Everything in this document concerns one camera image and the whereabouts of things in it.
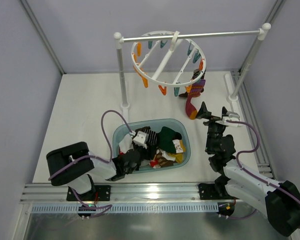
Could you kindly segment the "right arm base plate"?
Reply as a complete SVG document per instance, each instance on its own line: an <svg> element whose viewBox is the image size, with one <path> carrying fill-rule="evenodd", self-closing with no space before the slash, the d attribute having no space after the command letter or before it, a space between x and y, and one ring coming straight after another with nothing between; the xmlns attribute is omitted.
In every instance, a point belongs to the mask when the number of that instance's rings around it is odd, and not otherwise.
<svg viewBox="0 0 300 240"><path fill-rule="evenodd" d="M198 184L200 200L233 200L225 186L217 183L200 183Z"/></svg>

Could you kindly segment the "round white clip hanger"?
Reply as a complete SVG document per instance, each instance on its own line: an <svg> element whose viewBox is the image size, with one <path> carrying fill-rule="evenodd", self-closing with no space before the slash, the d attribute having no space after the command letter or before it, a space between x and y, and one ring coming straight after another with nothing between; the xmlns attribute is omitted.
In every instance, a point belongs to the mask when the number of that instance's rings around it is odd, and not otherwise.
<svg viewBox="0 0 300 240"><path fill-rule="evenodd" d="M126 38L132 43L130 55L134 70L144 82L157 84L161 89L185 87L187 90L201 78L191 80L193 71L206 71L206 57L196 43L201 34L181 34L179 31L152 31L141 37Z"/></svg>

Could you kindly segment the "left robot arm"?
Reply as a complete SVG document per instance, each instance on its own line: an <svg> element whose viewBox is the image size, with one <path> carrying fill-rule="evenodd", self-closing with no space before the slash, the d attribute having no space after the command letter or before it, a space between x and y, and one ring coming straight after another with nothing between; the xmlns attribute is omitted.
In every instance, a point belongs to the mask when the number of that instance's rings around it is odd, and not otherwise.
<svg viewBox="0 0 300 240"><path fill-rule="evenodd" d="M93 175L110 182L125 178L139 169L147 149L132 145L126 153L119 154L111 160L93 155L86 142L78 142L46 155L52 186L66 185L83 195L94 191Z"/></svg>

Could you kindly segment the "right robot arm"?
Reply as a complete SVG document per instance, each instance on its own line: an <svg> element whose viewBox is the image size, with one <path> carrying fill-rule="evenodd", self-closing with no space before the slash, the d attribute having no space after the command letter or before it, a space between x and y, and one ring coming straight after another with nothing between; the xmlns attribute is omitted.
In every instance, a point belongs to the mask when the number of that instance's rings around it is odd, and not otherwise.
<svg viewBox="0 0 300 240"><path fill-rule="evenodd" d="M237 152L233 136L224 135L229 126L247 126L259 140L255 128L225 107L221 116L212 115L205 102L196 118L204 119L203 124L208 128L205 152L210 155L213 171L220 174L215 180L219 194L243 200L266 216L270 225L283 236L289 237L300 230L300 192L296 185L288 180L280 182L266 177L240 161L240 155L256 152L259 143L251 150Z"/></svg>

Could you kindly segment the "black white striped sock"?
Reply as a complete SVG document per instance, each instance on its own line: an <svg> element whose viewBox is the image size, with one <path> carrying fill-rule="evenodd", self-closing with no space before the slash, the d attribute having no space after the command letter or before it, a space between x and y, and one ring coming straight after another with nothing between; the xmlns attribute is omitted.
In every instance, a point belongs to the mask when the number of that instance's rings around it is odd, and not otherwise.
<svg viewBox="0 0 300 240"><path fill-rule="evenodd" d="M138 128L135 131L136 133L143 132L147 134L147 145L156 146L159 143L158 134L155 131L151 130L149 126Z"/></svg>

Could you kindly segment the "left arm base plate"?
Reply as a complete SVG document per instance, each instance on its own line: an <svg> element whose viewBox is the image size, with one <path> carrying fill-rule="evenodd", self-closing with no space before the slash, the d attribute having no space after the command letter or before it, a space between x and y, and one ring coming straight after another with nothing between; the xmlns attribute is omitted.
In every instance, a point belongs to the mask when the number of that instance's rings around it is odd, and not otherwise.
<svg viewBox="0 0 300 240"><path fill-rule="evenodd" d="M111 186L110 185L92 185L89 191L79 194L77 192L77 196L82 201L103 201L108 202L110 201L110 193L111 193Z"/></svg>

